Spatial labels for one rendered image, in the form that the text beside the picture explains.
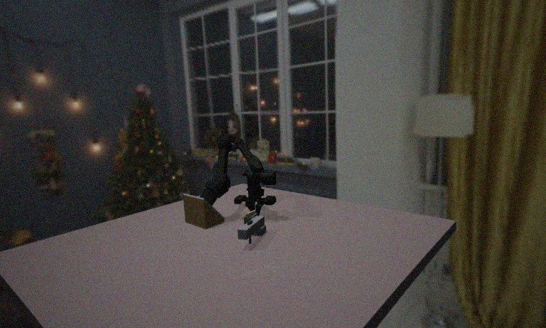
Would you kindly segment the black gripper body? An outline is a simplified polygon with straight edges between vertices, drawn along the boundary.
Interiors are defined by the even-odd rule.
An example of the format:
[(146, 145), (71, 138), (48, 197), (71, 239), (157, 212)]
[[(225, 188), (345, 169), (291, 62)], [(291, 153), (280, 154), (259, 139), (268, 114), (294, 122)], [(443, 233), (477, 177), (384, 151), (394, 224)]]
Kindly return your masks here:
[(261, 198), (261, 186), (247, 186), (248, 197), (246, 195), (239, 195), (235, 197), (235, 204), (241, 204), (242, 201), (245, 201), (246, 204), (252, 204), (257, 202), (257, 204), (273, 205), (277, 200), (275, 196), (267, 196)]

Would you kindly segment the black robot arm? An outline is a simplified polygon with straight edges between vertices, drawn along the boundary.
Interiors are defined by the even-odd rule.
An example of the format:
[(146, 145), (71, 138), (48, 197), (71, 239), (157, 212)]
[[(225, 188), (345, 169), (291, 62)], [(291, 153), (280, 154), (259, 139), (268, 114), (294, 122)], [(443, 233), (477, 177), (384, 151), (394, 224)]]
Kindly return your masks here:
[(227, 175), (228, 154), (230, 151), (236, 149), (239, 149), (242, 152), (251, 169), (251, 171), (245, 170), (242, 174), (243, 176), (247, 176), (248, 186), (258, 186), (260, 183), (262, 183), (262, 185), (276, 184), (276, 171), (264, 171), (261, 161), (251, 153), (241, 138), (222, 134), (218, 137), (217, 141), (219, 148), (217, 174), (212, 180), (205, 183), (207, 188), (201, 194), (201, 198), (204, 198), (213, 205), (217, 198), (220, 198), (229, 191), (230, 179)]

